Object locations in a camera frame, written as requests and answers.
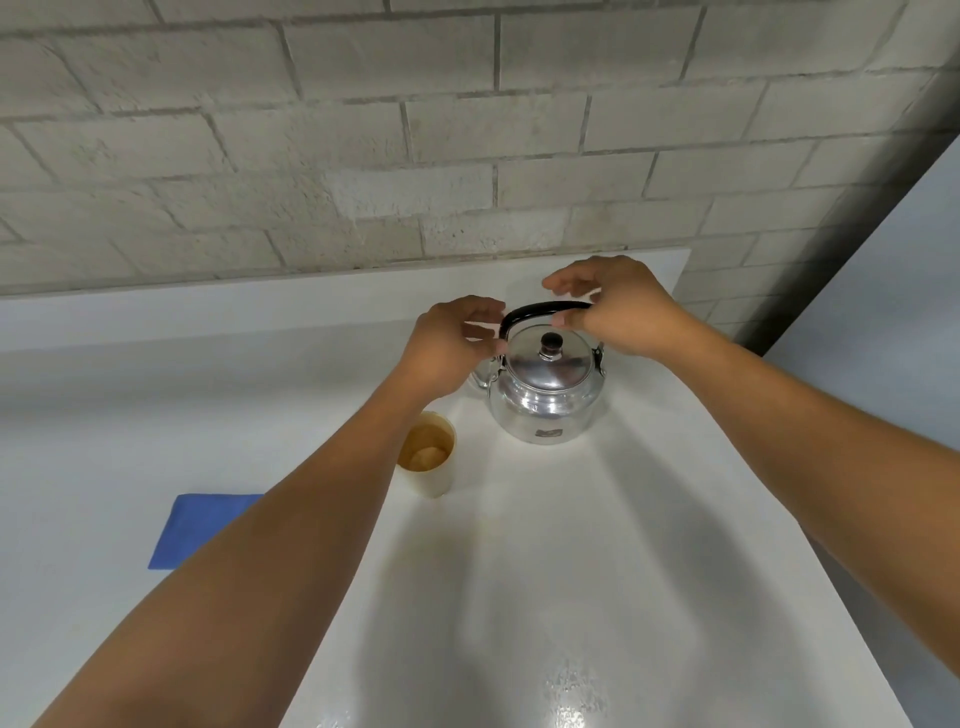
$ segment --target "finger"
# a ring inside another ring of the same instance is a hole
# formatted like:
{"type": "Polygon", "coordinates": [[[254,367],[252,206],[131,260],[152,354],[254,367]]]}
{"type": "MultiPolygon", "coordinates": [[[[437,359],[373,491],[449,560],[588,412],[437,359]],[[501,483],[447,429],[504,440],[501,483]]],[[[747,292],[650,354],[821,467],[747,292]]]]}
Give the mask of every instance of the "finger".
{"type": "Polygon", "coordinates": [[[479,321],[487,324],[499,324],[503,320],[502,301],[483,296],[464,296],[444,303],[461,321],[479,321]]]}
{"type": "Polygon", "coordinates": [[[471,341],[470,347],[476,352],[477,359],[492,359],[500,354],[507,353],[507,342],[503,339],[487,339],[486,341],[471,341]]]}
{"type": "Polygon", "coordinates": [[[462,324],[460,331],[467,339],[493,339],[496,335],[492,328],[479,327],[475,324],[462,324]]]}
{"type": "Polygon", "coordinates": [[[583,329],[587,323],[588,308],[572,308],[568,311],[555,313],[550,323],[557,328],[583,329]]]}
{"type": "Polygon", "coordinates": [[[543,279],[543,287],[557,295],[562,295],[566,292],[565,289],[576,285],[578,282],[582,284],[592,283],[592,288],[599,288],[600,279],[610,262],[610,258],[601,255],[594,255],[586,260],[577,260],[543,279]]]}

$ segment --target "blue cloth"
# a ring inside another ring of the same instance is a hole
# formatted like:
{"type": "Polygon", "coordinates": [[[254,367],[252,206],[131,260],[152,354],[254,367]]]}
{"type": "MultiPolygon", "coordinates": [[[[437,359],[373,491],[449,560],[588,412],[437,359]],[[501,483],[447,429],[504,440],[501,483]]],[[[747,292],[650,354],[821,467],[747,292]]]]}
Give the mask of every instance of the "blue cloth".
{"type": "Polygon", "coordinates": [[[258,498],[213,493],[177,496],[147,569],[175,569],[258,498]]]}

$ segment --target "left hand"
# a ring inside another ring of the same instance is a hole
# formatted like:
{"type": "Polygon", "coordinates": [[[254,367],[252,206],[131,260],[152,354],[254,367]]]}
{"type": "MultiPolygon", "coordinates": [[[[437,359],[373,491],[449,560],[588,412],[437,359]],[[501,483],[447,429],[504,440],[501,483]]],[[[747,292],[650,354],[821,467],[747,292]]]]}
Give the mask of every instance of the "left hand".
{"type": "Polygon", "coordinates": [[[493,329],[476,325],[499,324],[505,306],[480,296],[437,303],[417,319],[394,374],[425,401],[453,394],[481,361],[506,350],[493,329]]]}

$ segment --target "lid knob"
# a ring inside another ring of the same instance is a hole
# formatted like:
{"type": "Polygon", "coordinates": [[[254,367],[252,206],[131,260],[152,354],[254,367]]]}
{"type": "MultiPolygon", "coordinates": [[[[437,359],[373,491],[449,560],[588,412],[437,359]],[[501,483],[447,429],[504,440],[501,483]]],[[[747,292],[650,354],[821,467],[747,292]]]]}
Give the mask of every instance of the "lid knob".
{"type": "Polygon", "coordinates": [[[564,352],[564,338],[556,331],[550,331],[540,337],[540,358],[556,361],[564,352]]]}

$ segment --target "kettle lid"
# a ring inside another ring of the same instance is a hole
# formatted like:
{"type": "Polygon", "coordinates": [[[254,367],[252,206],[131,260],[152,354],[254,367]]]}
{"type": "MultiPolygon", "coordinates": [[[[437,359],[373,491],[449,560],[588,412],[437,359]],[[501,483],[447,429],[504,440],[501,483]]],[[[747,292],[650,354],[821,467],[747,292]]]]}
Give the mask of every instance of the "kettle lid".
{"type": "Polygon", "coordinates": [[[544,392],[562,392],[584,381],[595,366],[593,349],[573,331],[547,324],[510,337],[507,369],[515,379],[544,392]]]}

